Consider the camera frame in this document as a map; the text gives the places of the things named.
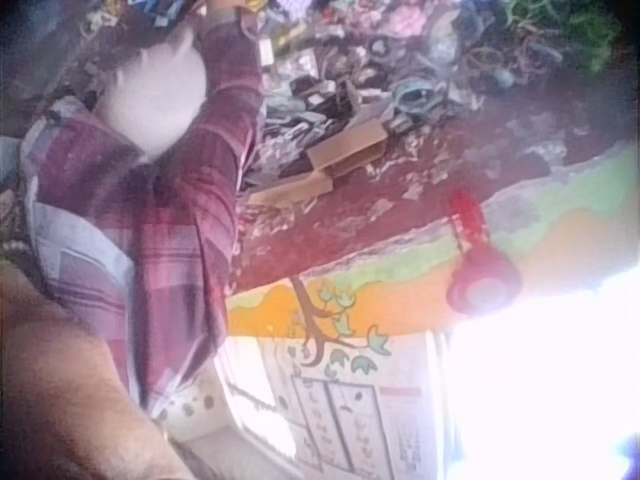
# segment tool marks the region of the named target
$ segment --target green leaf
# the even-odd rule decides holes
[[[318,290],[318,297],[325,303],[331,301],[331,299],[333,298],[333,292],[329,289],[328,283],[322,283],[322,288]]]
[[[353,330],[351,330],[349,326],[349,315],[347,315],[347,312],[342,312],[337,319],[334,319],[333,326],[336,327],[336,331],[341,337],[353,335]]]
[[[331,366],[328,363],[327,366],[324,367],[324,374],[329,380],[333,380],[338,376],[338,372],[331,370]]]
[[[378,370],[378,366],[373,363],[369,357],[365,357],[364,355],[358,355],[351,360],[351,371],[356,373],[358,370],[362,370],[362,373],[365,375],[369,375],[371,370]]]
[[[343,292],[340,295],[336,295],[336,303],[342,308],[351,308],[356,304],[356,297]]]
[[[349,355],[344,350],[336,348],[333,352],[331,352],[331,356],[329,357],[329,363],[333,365],[334,363],[339,364],[341,367],[344,367],[346,362],[349,361]]]
[[[389,340],[389,335],[380,335],[377,325],[372,325],[367,332],[367,346],[378,355],[385,357],[391,355],[391,352],[385,348],[387,340]]]

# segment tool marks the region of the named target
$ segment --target shirt sleeve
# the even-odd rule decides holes
[[[176,146],[174,186],[204,234],[225,257],[235,240],[235,198],[262,107],[256,19],[205,25],[201,34],[208,98]]]

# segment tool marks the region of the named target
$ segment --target maroon fabric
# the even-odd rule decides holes
[[[226,334],[235,198],[262,105],[253,17],[201,38],[209,96],[167,161],[149,164],[75,99],[23,142],[32,239],[58,299],[157,411]]]

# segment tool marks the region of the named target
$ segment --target red hanging object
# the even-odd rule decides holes
[[[449,207],[462,263],[453,274],[447,302],[466,315],[486,314],[511,304],[520,293],[522,277],[513,262],[491,246],[482,207],[465,189],[454,193]]]

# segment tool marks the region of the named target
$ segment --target cardboard box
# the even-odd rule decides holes
[[[296,202],[333,190],[333,181],[323,172],[310,172],[278,180],[271,185],[247,191],[249,205],[286,208]]]
[[[387,132],[378,119],[344,130],[307,150],[313,168],[337,178],[381,158]]]

